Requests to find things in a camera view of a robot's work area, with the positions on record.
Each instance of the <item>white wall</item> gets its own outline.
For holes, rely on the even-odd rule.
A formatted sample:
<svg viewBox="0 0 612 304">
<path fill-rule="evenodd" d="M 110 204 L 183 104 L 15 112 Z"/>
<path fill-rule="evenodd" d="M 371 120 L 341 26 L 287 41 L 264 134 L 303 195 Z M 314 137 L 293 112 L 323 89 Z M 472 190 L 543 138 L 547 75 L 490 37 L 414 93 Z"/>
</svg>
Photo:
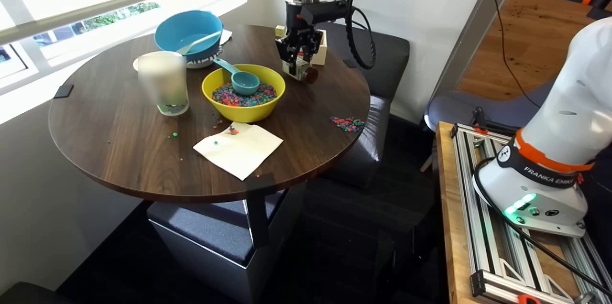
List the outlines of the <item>white wall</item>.
<svg viewBox="0 0 612 304">
<path fill-rule="evenodd" d="M 365 12 L 375 32 L 399 36 L 411 43 L 410 61 L 393 100 L 393 114 L 420 121 L 476 1 L 354 0 L 353 5 Z M 270 12 L 275 24 L 284 24 L 282 0 L 273 2 Z M 369 54 L 363 57 L 367 61 Z"/>
<path fill-rule="evenodd" d="M 221 20 L 273 26 L 269 1 Z M 78 66 L 0 97 L 0 293 L 19 281 L 55 290 L 140 202 L 87 178 L 53 143 L 48 99 Z"/>
</svg>

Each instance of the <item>window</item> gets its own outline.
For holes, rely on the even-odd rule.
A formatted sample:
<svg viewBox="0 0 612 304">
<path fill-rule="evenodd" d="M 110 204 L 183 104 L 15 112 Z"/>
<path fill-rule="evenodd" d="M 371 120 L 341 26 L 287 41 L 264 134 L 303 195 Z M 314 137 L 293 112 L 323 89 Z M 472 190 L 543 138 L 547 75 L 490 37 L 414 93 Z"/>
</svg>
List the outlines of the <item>window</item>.
<svg viewBox="0 0 612 304">
<path fill-rule="evenodd" d="M 177 12 L 206 8 L 219 16 L 246 1 L 0 0 L 0 95 L 144 34 Z"/>
</svg>

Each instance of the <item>spoon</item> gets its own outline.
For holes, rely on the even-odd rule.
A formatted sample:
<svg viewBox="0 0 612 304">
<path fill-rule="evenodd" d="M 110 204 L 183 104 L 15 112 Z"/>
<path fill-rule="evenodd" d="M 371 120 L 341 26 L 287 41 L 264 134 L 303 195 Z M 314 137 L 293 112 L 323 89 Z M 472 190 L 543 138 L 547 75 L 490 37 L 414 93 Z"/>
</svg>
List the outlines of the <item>spoon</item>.
<svg viewBox="0 0 612 304">
<path fill-rule="evenodd" d="M 252 73 L 240 71 L 234 65 L 226 62 L 223 59 L 215 58 L 213 62 L 228 70 L 231 73 L 231 85 L 234 90 L 240 95 L 253 95 L 260 86 L 260 78 Z"/>
<path fill-rule="evenodd" d="M 178 49 L 178 51 L 176 51 L 177 53 L 180 53 L 182 55 L 185 55 L 186 53 L 189 53 L 189 50 L 192 49 L 193 46 L 199 44 L 199 43 L 203 43 L 206 40 L 209 40 L 211 38 L 214 38 L 215 36 L 221 34 L 221 31 L 218 31 L 216 33 L 212 33 L 212 34 L 208 34 L 205 37 L 201 38 L 201 39 L 197 39 L 196 41 L 193 41 L 192 43 L 186 45 L 185 47 L 181 47 Z"/>
</svg>

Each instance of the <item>yellow bowl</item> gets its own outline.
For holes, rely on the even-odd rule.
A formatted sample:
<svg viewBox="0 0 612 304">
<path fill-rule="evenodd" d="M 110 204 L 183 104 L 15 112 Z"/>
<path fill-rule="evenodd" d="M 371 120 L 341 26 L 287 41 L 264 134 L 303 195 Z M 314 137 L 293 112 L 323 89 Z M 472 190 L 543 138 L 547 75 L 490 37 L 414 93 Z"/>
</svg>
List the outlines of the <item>yellow bowl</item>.
<svg viewBox="0 0 612 304">
<path fill-rule="evenodd" d="M 202 93 L 221 115 L 231 121 L 249 123 L 266 118 L 284 94 L 283 76 L 273 69 L 260 65 L 238 64 L 234 66 L 240 71 L 247 71 L 256 75 L 262 83 L 273 86 L 277 97 L 270 102 L 253 107 L 232 107 L 215 101 L 212 99 L 212 92 L 225 83 L 231 83 L 231 74 L 225 69 L 216 69 L 206 76 L 202 82 Z"/>
</svg>

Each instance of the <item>measuring cup handle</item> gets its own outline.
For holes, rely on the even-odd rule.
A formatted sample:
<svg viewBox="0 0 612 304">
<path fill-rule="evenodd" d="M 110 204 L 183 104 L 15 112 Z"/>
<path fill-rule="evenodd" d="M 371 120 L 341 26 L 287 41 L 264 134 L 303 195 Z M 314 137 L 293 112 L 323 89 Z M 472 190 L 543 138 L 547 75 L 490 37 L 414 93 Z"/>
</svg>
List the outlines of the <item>measuring cup handle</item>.
<svg viewBox="0 0 612 304">
<path fill-rule="evenodd" d="M 238 73 L 240 72 L 239 69 L 236 69 L 236 67 L 234 67 L 234 65 L 226 62 L 225 60 L 221 59 L 221 58 L 215 58 L 213 60 L 213 62 L 217 63 L 219 66 L 223 67 L 224 69 L 230 71 L 230 73 L 232 73 L 232 75 L 234 73 Z"/>
</svg>

